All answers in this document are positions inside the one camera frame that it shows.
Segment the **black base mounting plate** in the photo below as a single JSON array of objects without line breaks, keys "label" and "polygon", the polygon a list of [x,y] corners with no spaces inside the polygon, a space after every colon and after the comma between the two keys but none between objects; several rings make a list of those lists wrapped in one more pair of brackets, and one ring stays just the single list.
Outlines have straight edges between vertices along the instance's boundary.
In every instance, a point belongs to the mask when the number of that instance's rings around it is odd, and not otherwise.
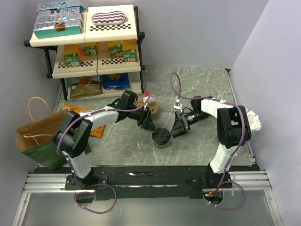
[{"label": "black base mounting plate", "polygon": [[97,201],[115,197],[202,199],[203,192],[215,190],[221,180],[207,166],[103,166],[93,167],[92,172],[83,187],[68,175],[65,190],[96,192]]}]

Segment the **green small box centre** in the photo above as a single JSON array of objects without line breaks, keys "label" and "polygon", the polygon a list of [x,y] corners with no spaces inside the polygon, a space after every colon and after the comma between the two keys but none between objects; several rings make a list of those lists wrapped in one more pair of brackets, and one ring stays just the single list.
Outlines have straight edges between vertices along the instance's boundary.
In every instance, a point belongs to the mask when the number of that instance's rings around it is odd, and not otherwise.
[{"label": "green small box centre", "polygon": [[83,46],[83,53],[85,56],[95,56],[98,55],[98,47],[96,44],[91,44],[88,46]]}]

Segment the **grey cup of straws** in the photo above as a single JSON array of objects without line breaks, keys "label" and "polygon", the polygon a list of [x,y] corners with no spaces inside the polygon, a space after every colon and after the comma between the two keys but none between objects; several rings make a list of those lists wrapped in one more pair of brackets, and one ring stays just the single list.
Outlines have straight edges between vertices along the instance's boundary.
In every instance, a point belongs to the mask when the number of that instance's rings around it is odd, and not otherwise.
[{"label": "grey cup of straws", "polygon": [[249,122],[250,130],[259,131],[262,128],[259,116],[252,110],[246,109],[246,115]]}]

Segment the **orange snack bag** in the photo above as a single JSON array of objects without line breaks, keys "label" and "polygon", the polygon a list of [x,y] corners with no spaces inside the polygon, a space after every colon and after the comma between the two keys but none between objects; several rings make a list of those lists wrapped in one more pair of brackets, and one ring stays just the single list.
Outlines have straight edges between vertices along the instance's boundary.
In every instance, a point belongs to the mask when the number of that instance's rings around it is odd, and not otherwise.
[{"label": "orange snack bag", "polygon": [[[94,111],[94,109],[78,107],[78,106],[73,106],[73,105],[68,105],[68,104],[63,104],[62,109],[63,110],[68,109],[69,111],[74,111],[76,113],[83,113],[83,114],[87,114],[87,113]],[[105,127],[106,126],[104,125],[102,127],[98,127],[96,129],[94,129],[93,131],[90,132],[90,136],[96,137],[96,138],[101,138],[103,136]]]}]

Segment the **green small box front-right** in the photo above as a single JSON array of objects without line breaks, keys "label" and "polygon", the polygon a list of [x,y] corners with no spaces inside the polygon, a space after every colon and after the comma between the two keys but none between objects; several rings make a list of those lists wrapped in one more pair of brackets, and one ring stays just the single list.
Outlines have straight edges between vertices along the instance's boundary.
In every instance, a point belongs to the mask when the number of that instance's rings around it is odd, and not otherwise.
[{"label": "green small box front-right", "polygon": [[137,62],[137,52],[135,49],[124,50],[122,56],[125,63]]}]

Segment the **brown snack bag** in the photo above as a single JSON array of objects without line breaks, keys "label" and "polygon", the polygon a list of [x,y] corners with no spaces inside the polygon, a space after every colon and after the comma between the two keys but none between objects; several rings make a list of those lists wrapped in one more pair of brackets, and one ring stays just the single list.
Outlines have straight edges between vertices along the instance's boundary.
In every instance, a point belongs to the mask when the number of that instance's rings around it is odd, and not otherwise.
[{"label": "brown snack bag", "polygon": [[74,77],[69,80],[69,99],[80,99],[102,95],[102,81],[99,75]]}]

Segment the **green small box left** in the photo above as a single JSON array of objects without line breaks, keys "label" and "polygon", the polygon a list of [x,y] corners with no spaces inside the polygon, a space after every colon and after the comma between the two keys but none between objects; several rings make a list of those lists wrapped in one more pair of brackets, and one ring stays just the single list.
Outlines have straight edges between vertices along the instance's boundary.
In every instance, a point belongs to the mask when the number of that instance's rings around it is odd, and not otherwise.
[{"label": "green small box left", "polygon": [[73,53],[63,56],[68,68],[81,66],[81,56],[78,53]]}]

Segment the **brown paper bag with handles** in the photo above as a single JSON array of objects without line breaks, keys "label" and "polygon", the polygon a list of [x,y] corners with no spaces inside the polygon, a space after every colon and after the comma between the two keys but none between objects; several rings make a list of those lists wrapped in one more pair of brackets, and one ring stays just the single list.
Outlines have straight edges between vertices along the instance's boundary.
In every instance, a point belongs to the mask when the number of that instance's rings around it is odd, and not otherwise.
[{"label": "brown paper bag with handles", "polygon": [[56,170],[67,164],[67,161],[57,154],[52,137],[69,110],[56,113],[51,109],[49,111],[49,116],[35,120],[28,102],[28,113],[32,122],[17,129],[15,142],[22,154],[43,167]]}]

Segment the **brown cardboard cup carrier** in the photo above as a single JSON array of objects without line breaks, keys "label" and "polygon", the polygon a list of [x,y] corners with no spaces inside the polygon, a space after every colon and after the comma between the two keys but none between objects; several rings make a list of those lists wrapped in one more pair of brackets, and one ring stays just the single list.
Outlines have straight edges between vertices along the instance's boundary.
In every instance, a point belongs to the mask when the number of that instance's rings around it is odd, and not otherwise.
[{"label": "brown cardboard cup carrier", "polygon": [[[144,104],[143,98],[137,98],[137,100],[134,102],[134,105],[136,107],[140,107]],[[158,113],[158,107],[159,107],[159,102],[155,100],[154,102],[150,103],[150,105],[147,106],[151,110],[151,115],[156,116]]]}]

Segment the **green small box right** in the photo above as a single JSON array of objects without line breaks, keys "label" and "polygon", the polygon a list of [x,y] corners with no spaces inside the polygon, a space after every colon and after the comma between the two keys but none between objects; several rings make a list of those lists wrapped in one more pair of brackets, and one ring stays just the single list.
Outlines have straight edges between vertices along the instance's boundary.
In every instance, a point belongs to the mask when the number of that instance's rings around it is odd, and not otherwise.
[{"label": "green small box right", "polygon": [[122,45],[117,44],[115,46],[109,47],[109,53],[112,59],[121,57],[123,55],[122,53]]}]

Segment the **green paper coffee cup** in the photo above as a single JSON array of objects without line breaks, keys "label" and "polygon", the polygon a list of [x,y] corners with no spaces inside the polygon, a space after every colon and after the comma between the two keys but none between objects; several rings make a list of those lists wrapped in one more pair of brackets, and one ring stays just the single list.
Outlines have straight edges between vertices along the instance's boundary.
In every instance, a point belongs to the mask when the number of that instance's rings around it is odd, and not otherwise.
[{"label": "green paper coffee cup", "polygon": [[164,139],[163,141],[154,139],[153,142],[156,148],[163,149],[169,146],[170,139]]}]

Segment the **black plastic cup lid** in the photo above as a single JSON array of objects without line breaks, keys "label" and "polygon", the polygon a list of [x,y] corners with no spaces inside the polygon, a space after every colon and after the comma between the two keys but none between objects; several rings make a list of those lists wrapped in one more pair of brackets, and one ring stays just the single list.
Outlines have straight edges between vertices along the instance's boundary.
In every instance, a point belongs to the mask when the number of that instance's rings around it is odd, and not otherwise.
[{"label": "black plastic cup lid", "polygon": [[156,131],[152,133],[152,139],[163,141],[164,139],[170,139],[170,132],[166,128],[157,128]]}]

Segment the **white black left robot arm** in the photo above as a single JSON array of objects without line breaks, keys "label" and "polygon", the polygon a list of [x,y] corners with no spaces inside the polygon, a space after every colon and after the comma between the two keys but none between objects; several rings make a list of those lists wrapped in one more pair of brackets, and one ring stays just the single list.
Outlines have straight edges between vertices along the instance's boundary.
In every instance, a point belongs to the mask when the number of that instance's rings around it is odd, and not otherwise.
[{"label": "white black left robot arm", "polygon": [[85,148],[91,131],[125,118],[137,121],[137,125],[142,129],[157,131],[151,118],[151,110],[143,105],[135,106],[136,99],[136,93],[126,90],[121,98],[100,110],[87,114],[68,111],[63,118],[53,135],[53,142],[57,146],[57,154],[67,160],[76,184],[80,188],[88,189],[96,183],[93,171],[85,156]]}]

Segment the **striped purple cloth pad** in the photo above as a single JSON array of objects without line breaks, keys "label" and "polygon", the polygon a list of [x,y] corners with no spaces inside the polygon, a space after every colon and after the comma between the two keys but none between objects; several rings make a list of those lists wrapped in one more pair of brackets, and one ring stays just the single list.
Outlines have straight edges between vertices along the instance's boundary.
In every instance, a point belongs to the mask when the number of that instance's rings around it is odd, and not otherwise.
[{"label": "striped purple cloth pad", "polygon": [[96,13],[92,16],[92,23],[96,26],[120,25],[127,21],[128,18],[122,11]]}]

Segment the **teal tissue box front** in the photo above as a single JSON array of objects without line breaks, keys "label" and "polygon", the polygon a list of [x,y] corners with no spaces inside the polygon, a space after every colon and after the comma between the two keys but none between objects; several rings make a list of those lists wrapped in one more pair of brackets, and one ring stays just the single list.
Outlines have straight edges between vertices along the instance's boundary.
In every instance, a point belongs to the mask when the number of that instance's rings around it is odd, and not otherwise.
[{"label": "teal tissue box front", "polygon": [[35,24],[33,33],[38,39],[77,35],[82,33],[80,20]]}]

